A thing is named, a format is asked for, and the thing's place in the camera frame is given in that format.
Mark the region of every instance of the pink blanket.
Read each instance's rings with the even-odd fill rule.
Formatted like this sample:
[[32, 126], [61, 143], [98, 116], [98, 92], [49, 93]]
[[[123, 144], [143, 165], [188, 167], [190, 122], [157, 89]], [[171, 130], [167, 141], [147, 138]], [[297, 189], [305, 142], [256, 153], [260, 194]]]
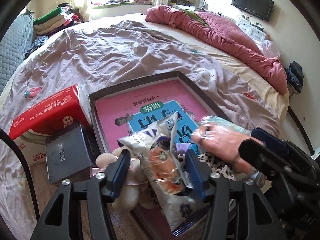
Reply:
[[243, 31], [224, 17], [207, 12], [197, 14], [210, 26], [191, 19], [183, 11], [166, 5], [149, 8], [146, 21], [170, 25], [192, 34], [248, 65], [281, 95], [287, 92], [286, 74], [277, 58], [266, 58]]

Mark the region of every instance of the orange object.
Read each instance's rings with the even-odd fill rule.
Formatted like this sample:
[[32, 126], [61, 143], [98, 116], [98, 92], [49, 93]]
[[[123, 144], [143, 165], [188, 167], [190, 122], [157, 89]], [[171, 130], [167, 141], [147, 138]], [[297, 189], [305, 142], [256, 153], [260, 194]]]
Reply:
[[180, 175], [170, 153], [159, 146], [149, 152], [149, 165], [156, 177], [156, 182], [169, 194], [177, 194], [183, 190]]

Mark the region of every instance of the white drawer unit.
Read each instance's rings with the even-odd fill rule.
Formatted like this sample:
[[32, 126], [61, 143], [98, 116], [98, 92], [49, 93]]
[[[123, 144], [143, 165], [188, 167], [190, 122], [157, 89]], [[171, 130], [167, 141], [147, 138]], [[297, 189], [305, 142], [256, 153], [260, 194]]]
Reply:
[[263, 31], [260, 31], [259, 29], [250, 25], [249, 23], [237, 21], [237, 25], [245, 34], [247, 34], [254, 40], [264, 41], [266, 38], [266, 34]]

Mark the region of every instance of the red packaging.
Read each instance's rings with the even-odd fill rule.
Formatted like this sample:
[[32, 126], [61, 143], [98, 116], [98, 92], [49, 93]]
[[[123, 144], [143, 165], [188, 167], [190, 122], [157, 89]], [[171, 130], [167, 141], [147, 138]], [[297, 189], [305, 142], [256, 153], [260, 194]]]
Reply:
[[45, 162], [48, 136], [80, 122], [90, 128], [89, 104], [79, 85], [68, 87], [42, 100], [13, 120], [9, 136], [19, 146], [29, 165]]

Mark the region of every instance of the plush toy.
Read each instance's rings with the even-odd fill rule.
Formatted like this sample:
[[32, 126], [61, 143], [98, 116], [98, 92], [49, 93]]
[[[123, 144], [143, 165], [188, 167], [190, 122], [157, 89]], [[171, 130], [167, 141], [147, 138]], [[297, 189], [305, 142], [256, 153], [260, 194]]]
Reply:
[[[115, 162], [123, 149], [127, 148], [121, 147], [115, 149], [112, 154], [103, 153], [99, 155], [96, 160], [96, 165], [101, 169], [99, 172], [104, 171], [110, 163]], [[148, 178], [140, 166], [140, 160], [133, 155], [130, 149], [128, 150], [131, 155], [131, 162], [127, 179], [122, 187], [120, 196], [113, 202], [112, 206], [115, 210], [121, 211], [130, 211], [138, 203], [146, 209], [155, 208], [156, 205], [148, 190]]]

